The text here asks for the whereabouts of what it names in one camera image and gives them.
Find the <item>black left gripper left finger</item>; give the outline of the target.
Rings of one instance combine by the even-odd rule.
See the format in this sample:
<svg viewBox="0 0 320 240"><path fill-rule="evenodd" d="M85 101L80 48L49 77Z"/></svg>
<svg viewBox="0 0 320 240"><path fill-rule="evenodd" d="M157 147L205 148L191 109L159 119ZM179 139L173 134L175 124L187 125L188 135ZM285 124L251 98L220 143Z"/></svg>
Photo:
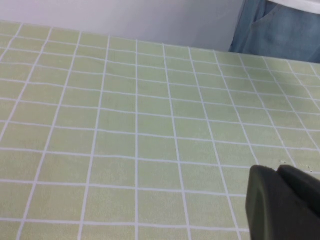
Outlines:
<svg viewBox="0 0 320 240"><path fill-rule="evenodd" d="M245 210L252 240L320 238L320 217L269 167L250 168Z"/></svg>

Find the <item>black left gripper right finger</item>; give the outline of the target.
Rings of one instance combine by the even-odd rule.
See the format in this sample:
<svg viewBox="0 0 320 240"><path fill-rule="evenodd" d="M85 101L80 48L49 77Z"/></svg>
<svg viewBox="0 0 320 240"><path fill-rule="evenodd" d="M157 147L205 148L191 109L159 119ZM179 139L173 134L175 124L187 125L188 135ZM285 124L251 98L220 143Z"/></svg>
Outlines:
<svg viewBox="0 0 320 240"><path fill-rule="evenodd" d="M320 217L320 181L291 165L281 165L277 173L312 212Z"/></svg>

